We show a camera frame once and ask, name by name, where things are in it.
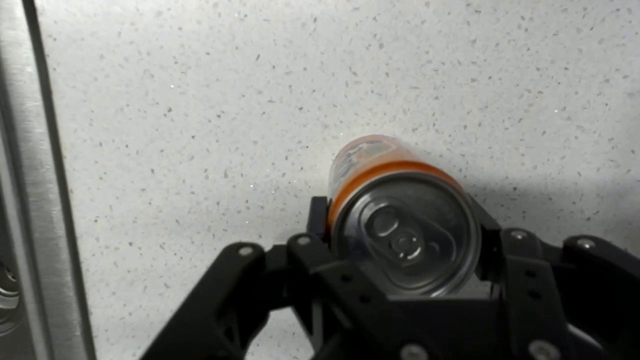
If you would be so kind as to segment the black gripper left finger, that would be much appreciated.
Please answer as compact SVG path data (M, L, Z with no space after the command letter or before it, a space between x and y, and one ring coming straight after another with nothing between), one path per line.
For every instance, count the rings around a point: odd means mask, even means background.
M246 360L274 310L291 310L312 360L393 356L383 296L327 249L327 200L310 200L308 224L270 249L226 245L152 340L141 360Z

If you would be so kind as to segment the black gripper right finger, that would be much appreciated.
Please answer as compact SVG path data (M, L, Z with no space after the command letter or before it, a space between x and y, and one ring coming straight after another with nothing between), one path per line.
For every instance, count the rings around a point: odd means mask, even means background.
M427 220L475 256L484 297L404 299L398 360L640 360L640 262L578 233L551 245L481 208Z

